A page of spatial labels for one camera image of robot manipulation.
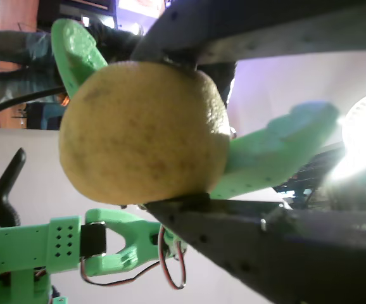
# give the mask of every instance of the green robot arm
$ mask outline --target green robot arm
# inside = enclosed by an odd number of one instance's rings
[[[45,225],[0,228],[0,304],[46,304],[49,274],[77,269],[81,260],[87,276],[101,276],[158,259],[159,223],[109,209],[89,210],[85,219],[84,225],[80,217],[64,217]],[[113,255],[105,253],[106,227],[125,238],[125,248]],[[170,257],[178,239],[168,232],[164,240]],[[94,256],[85,256],[87,247]],[[8,284],[2,281],[5,274]]]

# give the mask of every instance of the black cable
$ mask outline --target black cable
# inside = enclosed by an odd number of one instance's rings
[[[31,101],[31,100],[47,97],[47,96],[50,96],[50,95],[57,95],[57,94],[61,94],[61,93],[66,93],[66,89],[63,86],[55,87],[53,89],[48,89],[48,90],[45,90],[45,91],[40,91],[40,92],[36,92],[36,93],[24,95],[24,96],[20,96],[20,97],[17,97],[17,98],[13,98],[11,100],[7,100],[3,103],[0,103],[0,111],[11,108],[12,106],[16,106],[16,105],[19,105],[19,104],[22,104],[22,103],[26,103],[26,102]]]
[[[96,282],[91,281],[89,279],[89,277],[87,276],[86,271],[85,271],[85,260],[81,260],[80,261],[80,274],[82,276],[83,281],[85,281],[86,283],[89,283],[89,284],[92,284],[92,285],[97,285],[97,286],[111,287],[111,286],[117,286],[117,285],[123,285],[123,284],[132,283],[136,279],[138,279],[140,276],[142,276],[143,274],[147,273],[151,269],[155,268],[159,264],[160,264],[159,261],[151,264],[150,266],[148,266],[144,270],[142,270],[140,273],[138,273],[135,277],[131,277],[130,279],[125,279],[125,280],[121,280],[121,281],[115,281],[115,282],[111,282],[111,283],[96,283]]]

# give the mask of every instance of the red wire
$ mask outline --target red wire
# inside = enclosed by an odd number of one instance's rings
[[[168,267],[167,267],[166,261],[165,261],[165,251],[163,250],[165,231],[166,231],[165,227],[161,225],[160,230],[159,230],[159,236],[158,236],[159,262],[160,262],[160,265],[162,266],[163,273],[165,274],[170,287],[172,287],[173,289],[176,289],[176,290],[183,289],[184,286],[186,285],[186,266],[184,264],[184,254],[182,252],[181,242],[178,241],[175,243],[176,248],[177,248],[177,255],[179,256],[180,269],[182,271],[182,282],[181,282],[180,286],[178,286],[174,283],[172,277],[170,276],[170,272],[168,270]]]

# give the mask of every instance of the white wall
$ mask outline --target white wall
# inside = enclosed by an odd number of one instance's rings
[[[269,120],[305,101],[330,101],[345,115],[365,96],[366,52],[242,60],[228,112],[241,136],[263,128]],[[341,140],[339,127],[328,144]]]
[[[0,129],[0,176],[19,147],[27,152],[27,162],[10,195],[23,225],[48,223],[51,217],[83,216],[91,208],[118,208],[89,201],[74,190],[60,167],[57,141],[58,133],[55,131]],[[130,206],[127,211],[151,218],[136,207]],[[112,234],[108,241],[110,253],[123,246],[122,238],[116,234]],[[171,260],[169,264],[172,275],[177,277],[177,262]],[[88,285],[76,271],[55,274],[53,283],[69,297],[71,304],[268,303],[192,248],[187,252],[186,265],[187,287],[182,291],[171,290],[159,268],[122,287]],[[96,279],[103,282],[130,276],[120,274]]]

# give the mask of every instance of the wooden floor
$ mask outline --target wooden floor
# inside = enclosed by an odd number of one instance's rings
[[[39,0],[0,0],[0,30],[36,31]],[[17,69],[13,63],[0,61],[0,72]],[[23,106],[12,107],[0,113],[0,128],[25,128],[25,120],[19,116]]]

